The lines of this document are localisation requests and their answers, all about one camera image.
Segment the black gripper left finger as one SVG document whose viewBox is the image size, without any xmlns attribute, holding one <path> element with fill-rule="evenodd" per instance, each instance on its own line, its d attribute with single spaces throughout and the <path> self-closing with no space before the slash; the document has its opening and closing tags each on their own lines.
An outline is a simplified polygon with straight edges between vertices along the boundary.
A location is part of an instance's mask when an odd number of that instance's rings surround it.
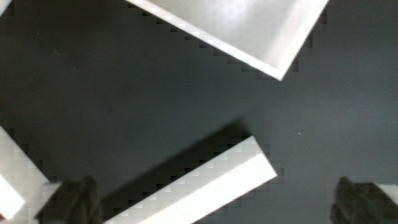
<svg viewBox="0 0 398 224">
<path fill-rule="evenodd" d="M 37 212 L 39 224 L 102 224 L 97 184 L 90 176 L 63 182 Z"/>
</svg>

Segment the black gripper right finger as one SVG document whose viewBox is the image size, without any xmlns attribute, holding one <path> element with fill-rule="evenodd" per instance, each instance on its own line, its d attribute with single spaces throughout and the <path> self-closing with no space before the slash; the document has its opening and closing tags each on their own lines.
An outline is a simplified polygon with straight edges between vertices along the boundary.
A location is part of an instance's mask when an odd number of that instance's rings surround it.
<svg viewBox="0 0 398 224">
<path fill-rule="evenodd" d="M 398 185 L 339 178 L 330 207 L 332 224 L 398 224 Z"/>
</svg>

